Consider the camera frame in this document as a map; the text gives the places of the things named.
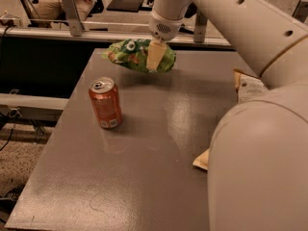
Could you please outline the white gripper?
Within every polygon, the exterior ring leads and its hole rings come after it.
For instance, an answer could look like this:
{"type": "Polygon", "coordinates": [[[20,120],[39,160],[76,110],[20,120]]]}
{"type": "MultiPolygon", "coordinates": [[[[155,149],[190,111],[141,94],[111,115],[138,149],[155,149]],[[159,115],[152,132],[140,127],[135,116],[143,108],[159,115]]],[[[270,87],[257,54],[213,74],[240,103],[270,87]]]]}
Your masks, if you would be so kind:
{"type": "Polygon", "coordinates": [[[157,70],[167,51],[164,41],[170,41],[178,35],[182,22],[182,18],[171,20],[160,16],[156,11],[151,12],[148,28],[155,39],[149,43],[148,47],[146,68],[150,72],[157,70]]]}

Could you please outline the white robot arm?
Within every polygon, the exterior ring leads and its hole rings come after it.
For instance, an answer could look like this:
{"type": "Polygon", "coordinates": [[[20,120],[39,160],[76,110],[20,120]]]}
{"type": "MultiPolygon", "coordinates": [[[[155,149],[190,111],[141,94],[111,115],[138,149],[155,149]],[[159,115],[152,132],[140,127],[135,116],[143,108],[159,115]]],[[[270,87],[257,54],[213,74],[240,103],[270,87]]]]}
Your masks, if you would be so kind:
{"type": "Polygon", "coordinates": [[[212,136],[210,230],[308,231],[308,27],[264,0],[155,0],[152,35],[174,39],[189,4],[268,87],[212,136]]]}

